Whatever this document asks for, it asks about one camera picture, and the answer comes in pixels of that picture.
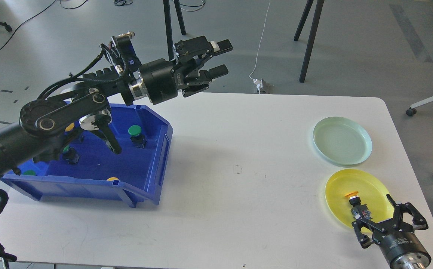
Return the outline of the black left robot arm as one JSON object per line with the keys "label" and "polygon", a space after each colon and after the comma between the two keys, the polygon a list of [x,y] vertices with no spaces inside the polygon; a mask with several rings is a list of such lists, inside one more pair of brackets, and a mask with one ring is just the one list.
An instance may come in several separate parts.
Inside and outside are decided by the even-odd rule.
{"label": "black left robot arm", "polygon": [[[108,97],[120,94],[126,105],[149,98],[156,105],[182,92],[189,97],[202,92],[216,78],[227,75],[225,65],[203,70],[211,58],[232,51],[230,41],[208,41],[205,36],[181,40],[171,46],[174,58],[142,64],[132,45],[133,32],[113,36],[100,44],[99,55],[81,72],[47,87],[24,105],[17,122],[0,129],[0,179],[9,171],[21,175],[19,166],[57,160],[83,131],[100,138],[114,154],[122,148],[110,130]],[[0,214],[9,196],[0,189]],[[7,269],[17,257],[0,242],[0,259]]]}

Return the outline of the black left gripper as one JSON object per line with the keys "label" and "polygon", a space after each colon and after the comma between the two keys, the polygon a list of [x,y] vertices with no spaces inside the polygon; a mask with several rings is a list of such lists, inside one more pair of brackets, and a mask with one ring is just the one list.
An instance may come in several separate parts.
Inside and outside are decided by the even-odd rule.
{"label": "black left gripper", "polygon": [[[188,71],[198,70],[215,56],[232,51],[231,42],[208,41],[206,36],[181,40],[174,44],[174,60]],[[168,101],[177,97],[178,90],[175,83],[174,64],[165,59],[157,59],[141,65],[134,73],[135,78],[128,84],[130,96],[133,101],[148,97],[153,105]],[[228,74],[226,65],[209,70],[198,70],[197,73],[186,75],[182,89],[183,97],[203,92],[209,88],[209,84],[216,78]]]}

